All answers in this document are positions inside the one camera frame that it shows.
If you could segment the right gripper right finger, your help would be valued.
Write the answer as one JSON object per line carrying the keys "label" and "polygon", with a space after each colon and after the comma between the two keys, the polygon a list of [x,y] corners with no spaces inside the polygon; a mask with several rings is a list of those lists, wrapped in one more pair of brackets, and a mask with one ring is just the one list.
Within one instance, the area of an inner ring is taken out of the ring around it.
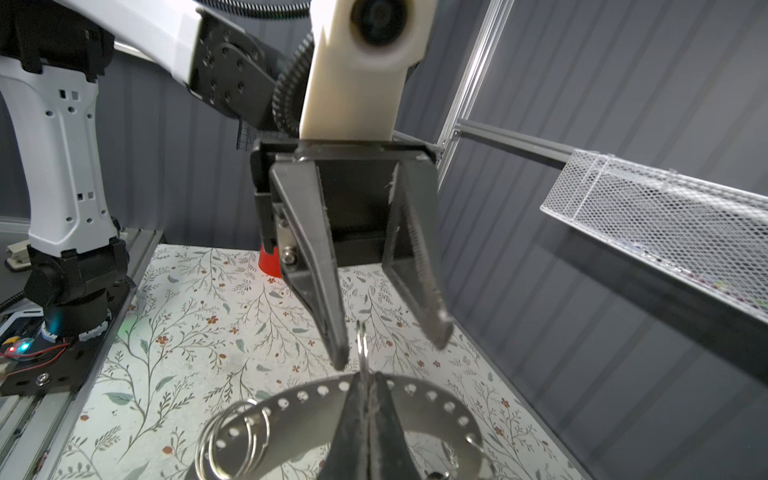
{"label": "right gripper right finger", "polygon": [[371,375],[367,400],[367,478],[421,478],[411,457],[387,378]]}

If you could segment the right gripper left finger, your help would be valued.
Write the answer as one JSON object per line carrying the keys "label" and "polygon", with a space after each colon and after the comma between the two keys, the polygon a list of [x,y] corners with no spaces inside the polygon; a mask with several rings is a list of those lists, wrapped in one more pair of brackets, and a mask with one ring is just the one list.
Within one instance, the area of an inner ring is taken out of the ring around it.
{"label": "right gripper left finger", "polygon": [[368,391],[367,381],[355,374],[318,479],[368,478]]}

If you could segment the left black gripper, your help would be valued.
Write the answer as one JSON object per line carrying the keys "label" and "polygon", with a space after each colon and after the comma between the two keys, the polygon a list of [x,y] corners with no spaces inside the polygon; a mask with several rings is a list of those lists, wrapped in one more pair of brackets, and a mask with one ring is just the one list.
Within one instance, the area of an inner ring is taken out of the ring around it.
{"label": "left black gripper", "polygon": [[[410,158],[416,159],[397,164]],[[254,142],[249,161],[260,246],[277,247],[278,239],[283,279],[312,315],[337,371],[346,367],[350,346],[338,266],[382,260],[433,346],[445,349],[453,335],[439,251],[436,160],[434,149],[411,141]]]}

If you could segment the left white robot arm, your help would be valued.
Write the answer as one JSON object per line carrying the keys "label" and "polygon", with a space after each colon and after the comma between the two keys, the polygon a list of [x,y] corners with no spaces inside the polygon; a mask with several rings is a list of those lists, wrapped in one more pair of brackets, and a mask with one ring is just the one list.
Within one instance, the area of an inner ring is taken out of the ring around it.
{"label": "left white robot arm", "polygon": [[251,153],[263,245],[333,367],[349,340],[342,266],[379,263],[437,348],[453,333],[437,255],[436,154],[393,140],[433,1],[5,1],[1,94],[31,206],[27,297],[53,338],[107,322],[128,254],[106,202],[98,78],[125,40],[225,117],[275,128]]}

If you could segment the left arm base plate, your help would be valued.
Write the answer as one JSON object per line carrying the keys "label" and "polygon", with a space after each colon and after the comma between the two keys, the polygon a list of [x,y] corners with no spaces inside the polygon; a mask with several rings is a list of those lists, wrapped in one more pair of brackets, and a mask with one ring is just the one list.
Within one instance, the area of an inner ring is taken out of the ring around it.
{"label": "left arm base plate", "polygon": [[109,350],[135,292],[132,282],[110,288],[106,327],[86,340],[46,338],[42,309],[27,300],[3,310],[1,395],[36,396],[79,390],[97,368],[101,355]]}

